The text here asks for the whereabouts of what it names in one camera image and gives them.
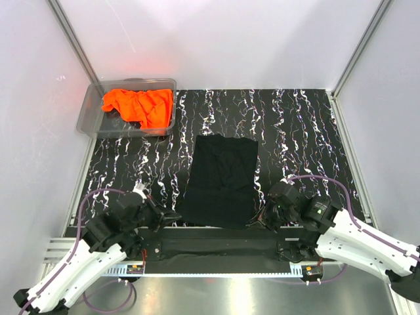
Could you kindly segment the black t shirt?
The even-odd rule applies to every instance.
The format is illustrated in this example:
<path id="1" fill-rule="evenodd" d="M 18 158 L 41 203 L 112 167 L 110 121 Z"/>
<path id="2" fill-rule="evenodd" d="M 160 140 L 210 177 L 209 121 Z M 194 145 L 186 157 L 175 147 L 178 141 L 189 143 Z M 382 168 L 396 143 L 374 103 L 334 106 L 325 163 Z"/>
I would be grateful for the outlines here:
<path id="1" fill-rule="evenodd" d="M 178 208 L 189 224 L 242 230 L 255 212 L 258 142 L 198 135 L 184 200 Z"/>

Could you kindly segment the clear plastic bin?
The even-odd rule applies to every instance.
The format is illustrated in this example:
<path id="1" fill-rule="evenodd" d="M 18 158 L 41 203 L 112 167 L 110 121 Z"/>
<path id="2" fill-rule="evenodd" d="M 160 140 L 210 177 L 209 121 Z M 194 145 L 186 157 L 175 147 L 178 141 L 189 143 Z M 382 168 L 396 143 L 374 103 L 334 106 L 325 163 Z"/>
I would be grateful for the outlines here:
<path id="1" fill-rule="evenodd" d="M 148 91 L 171 89 L 174 104 L 170 125 L 167 128 L 140 129 L 137 122 L 123 121 L 116 110 L 103 112 L 103 97 L 112 89 L 129 91 Z M 125 79 L 103 81 L 89 85 L 79 119 L 77 130 L 91 138 L 122 138 L 122 137 L 158 137 L 167 136 L 175 124 L 177 83 L 174 79 Z"/>

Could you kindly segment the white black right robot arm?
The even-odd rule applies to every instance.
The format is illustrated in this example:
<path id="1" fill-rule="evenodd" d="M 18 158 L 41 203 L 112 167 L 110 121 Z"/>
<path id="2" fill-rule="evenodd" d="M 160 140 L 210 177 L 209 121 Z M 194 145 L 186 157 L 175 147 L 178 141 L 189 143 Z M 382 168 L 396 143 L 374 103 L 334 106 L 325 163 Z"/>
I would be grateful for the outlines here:
<path id="1" fill-rule="evenodd" d="M 382 279 L 403 298 L 419 302 L 419 247 L 362 222 L 349 206 L 339 207 L 321 196 L 306 197 L 281 181 L 270 189 L 258 222 L 273 232 L 288 222 L 304 228 L 298 241 L 280 250 L 290 262 L 340 261 Z"/>

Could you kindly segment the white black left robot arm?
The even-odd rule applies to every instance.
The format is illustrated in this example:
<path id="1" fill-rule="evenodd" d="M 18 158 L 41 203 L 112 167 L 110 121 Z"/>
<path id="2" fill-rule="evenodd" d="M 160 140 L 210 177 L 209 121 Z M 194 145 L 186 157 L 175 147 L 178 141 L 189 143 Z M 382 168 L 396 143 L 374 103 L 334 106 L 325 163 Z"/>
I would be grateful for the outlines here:
<path id="1" fill-rule="evenodd" d="M 119 198 L 108 210 L 77 228 L 69 251 L 39 283 L 14 294 L 21 313 L 67 314 L 105 271 L 125 259 L 145 256 L 139 228 L 159 232 L 181 218 L 155 202 L 142 184 L 118 193 Z"/>

